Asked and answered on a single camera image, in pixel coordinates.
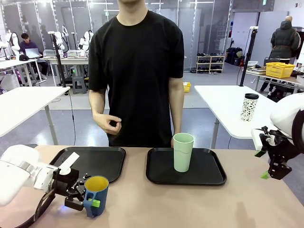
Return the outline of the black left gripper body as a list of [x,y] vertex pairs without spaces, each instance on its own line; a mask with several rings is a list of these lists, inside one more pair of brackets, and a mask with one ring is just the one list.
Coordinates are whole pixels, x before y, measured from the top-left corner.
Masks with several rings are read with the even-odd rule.
[[53,172],[53,190],[55,194],[66,196],[66,192],[84,192],[84,188],[79,186],[79,171],[71,169],[69,174],[62,175],[59,171]]

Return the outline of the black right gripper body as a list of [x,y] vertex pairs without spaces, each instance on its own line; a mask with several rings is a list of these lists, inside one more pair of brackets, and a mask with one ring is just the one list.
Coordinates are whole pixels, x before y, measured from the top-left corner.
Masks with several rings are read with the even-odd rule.
[[270,164],[287,163],[290,159],[304,153],[304,137],[301,133],[285,136],[281,132],[270,132],[275,146],[269,153]]

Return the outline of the person's right hand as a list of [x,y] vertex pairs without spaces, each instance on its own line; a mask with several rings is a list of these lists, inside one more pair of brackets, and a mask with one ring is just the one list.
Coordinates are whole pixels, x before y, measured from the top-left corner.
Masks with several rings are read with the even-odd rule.
[[107,134],[117,135],[122,127],[121,118],[116,116],[94,113],[93,119]]

